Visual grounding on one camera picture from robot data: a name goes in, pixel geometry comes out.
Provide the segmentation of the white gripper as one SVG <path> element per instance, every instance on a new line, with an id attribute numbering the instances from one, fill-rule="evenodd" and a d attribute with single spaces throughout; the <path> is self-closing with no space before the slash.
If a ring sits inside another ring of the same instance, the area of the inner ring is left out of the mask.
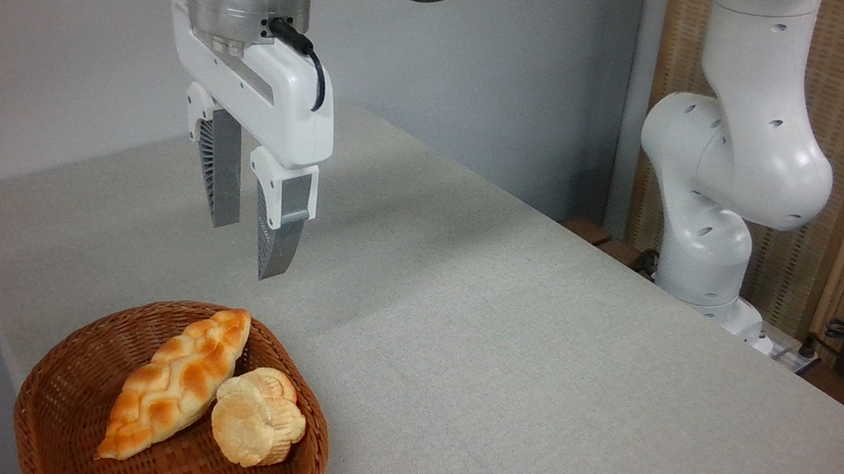
<path id="1" fill-rule="evenodd" d="M 257 180 L 259 279 L 287 272 L 317 209 L 317 164 L 333 149 L 332 86 L 306 38 L 311 0 L 171 0 L 186 91 L 215 228 L 240 221 L 242 130 Z"/>

